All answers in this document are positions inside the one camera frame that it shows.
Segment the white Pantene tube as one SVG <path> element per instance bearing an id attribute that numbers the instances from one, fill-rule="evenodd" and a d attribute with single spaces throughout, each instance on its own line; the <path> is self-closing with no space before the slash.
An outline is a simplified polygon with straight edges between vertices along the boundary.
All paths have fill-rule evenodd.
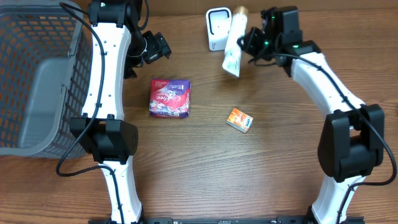
<path id="1" fill-rule="evenodd" d="M 247 23 L 248 9 L 244 6 L 238 6 L 233 11 L 222 63 L 222 67 L 226 72 L 238 78 L 242 56 L 242 50 L 238 45 L 238 39 L 245 35 Z"/>

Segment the red purple pad pack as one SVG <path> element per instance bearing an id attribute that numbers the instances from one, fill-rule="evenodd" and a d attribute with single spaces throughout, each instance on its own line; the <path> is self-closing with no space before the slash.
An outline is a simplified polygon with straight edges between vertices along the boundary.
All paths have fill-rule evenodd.
<path id="1" fill-rule="evenodd" d="M 152 79 L 149 114 L 159 118 L 187 118 L 190 112 L 190 80 Z"/>

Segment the orange tissue pack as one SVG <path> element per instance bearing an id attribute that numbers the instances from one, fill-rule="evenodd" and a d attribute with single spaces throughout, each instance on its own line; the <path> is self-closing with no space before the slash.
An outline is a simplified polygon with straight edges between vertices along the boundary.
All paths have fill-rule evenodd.
<path id="1" fill-rule="evenodd" d="M 252 125 L 253 117 L 246 113 L 233 108 L 232 112 L 228 116 L 226 123 L 231 125 L 233 128 L 241 131 L 242 133 L 247 133 Z"/>

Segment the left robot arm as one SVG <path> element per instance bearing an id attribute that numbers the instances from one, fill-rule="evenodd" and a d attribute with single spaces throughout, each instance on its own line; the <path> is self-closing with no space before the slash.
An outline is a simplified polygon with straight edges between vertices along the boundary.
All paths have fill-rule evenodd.
<path id="1" fill-rule="evenodd" d="M 138 131 L 124 120 L 123 81 L 136 76 L 135 68 L 172 53 L 161 33 L 139 24 L 147 6 L 147 1 L 92 1 L 89 21 L 82 23 L 92 34 L 93 55 L 88 95 L 70 131 L 103 172 L 112 208 L 107 223 L 144 221 L 132 168 Z"/>

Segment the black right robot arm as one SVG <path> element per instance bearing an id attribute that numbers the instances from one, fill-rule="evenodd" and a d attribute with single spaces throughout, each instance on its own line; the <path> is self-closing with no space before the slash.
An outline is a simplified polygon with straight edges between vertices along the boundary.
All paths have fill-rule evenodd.
<path id="1" fill-rule="evenodd" d="M 325 174 L 304 223 L 362 223 L 346 215 L 356 189 L 379 166 L 384 154 L 384 112 L 367 105 L 335 75 L 321 49 L 304 41 L 295 6 L 261 12 L 262 27 L 240 37 L 238 46 L 252 62 L 282 67 L 316 104 L 325 119 L 318 161 Z"/>

